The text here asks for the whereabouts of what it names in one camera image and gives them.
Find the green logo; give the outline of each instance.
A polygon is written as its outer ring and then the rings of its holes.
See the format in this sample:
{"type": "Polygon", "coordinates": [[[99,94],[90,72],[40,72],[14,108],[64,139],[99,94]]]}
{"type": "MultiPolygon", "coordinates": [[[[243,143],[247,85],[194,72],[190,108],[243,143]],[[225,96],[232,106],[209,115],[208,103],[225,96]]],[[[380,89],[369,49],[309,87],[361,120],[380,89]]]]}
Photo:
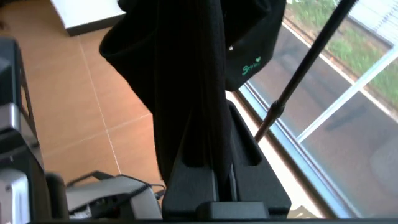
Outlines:
{"type": "Polygon", "coordinates": [[[250,72],[253,68],[256,68],[258,66],[260,66],[260,61],[261,61],[261,57],[256,58],[256,62],[254,62],[251,65],[246,65],[245,67],[243,67],[243,72],[242,75],[246,75],[248,72],[250,72]]]}

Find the orange tile floor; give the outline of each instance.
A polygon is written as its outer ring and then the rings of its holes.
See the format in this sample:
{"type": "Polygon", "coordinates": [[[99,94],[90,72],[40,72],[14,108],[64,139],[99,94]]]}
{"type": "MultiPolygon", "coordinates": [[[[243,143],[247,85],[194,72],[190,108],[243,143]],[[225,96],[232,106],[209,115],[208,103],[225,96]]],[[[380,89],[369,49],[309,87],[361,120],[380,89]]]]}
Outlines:
{"type": "Polygon", "coordinates": [[[93,170],[162,183],[152,116],[98,53],[108,29],[69,37],[48,0],[0,9],[22,50],[46,170],[65,181],[93,170]]]}

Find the black pole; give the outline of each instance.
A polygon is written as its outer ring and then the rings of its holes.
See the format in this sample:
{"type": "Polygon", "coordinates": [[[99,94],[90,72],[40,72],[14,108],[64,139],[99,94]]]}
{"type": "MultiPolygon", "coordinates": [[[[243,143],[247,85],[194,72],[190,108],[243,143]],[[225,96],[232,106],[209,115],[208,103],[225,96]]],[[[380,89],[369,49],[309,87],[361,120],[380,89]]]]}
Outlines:
{"type": "Polygon", "coordinates": [[[305,55],[300,66],[298,66],[298,69],[295,71],[292,79],[290,79],[279,99],[276,100],[269,108],[266,118],[262,122],[258,132],[254,137],[257,142],[259,142],[260,139],[265,135],[275,120],[280,118],[284,112],[287,100],[292,96],[294,90],[303,80],[308,69],[310,69],[314,61],[319,56],[320,52],[337,30],[338,26],[349,13],[349,10],[354,6],[355,2],[356,0],[341,0],[337,8],[333,11],[332,15],[328,19],[328,22],[319,33],[319,36],[305,55]]]}

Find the green grass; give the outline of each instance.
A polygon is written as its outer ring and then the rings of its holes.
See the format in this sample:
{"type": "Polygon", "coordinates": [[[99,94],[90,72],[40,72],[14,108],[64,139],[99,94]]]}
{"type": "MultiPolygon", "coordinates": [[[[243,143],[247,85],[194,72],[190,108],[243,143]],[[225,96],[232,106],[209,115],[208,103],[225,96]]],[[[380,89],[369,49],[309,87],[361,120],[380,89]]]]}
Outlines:
{"type": "MultiPolygon", "coordinates": [[[[333,0],[301,0],[288,4],[287,9],[292,17],[289,19],[303,26],[306,32],[315,35],[321,31],[335,8],[333,0]]],[[[366,72],[384,54],[382,50],[370,43],[363,32],[345,26],[339,28],[329,41],[326,49],[333,56],[348,66],[357,76],[366,72]]],[[[398,108],[398,63],[391,63],[377,77],[373,78],[370,86],[375,89],[386,101],[398,108]]]]}

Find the road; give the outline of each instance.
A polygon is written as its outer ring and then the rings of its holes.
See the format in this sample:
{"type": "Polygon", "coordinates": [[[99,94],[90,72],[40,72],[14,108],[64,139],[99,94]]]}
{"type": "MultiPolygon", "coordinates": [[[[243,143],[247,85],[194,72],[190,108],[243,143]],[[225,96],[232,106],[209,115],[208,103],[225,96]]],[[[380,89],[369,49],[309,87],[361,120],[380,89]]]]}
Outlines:
{"type": "MultiPolygon", "coordinates": [[[[282,26],[274,58],[251,79],[278,98],[308,47],[282,26]]],[[[282,121],[298,136],[351,85],[318,57],[287,103],[282,121]]],[[[398,216],[398,124],[357,93],[302,146],[364,217],[398,216]]]]}

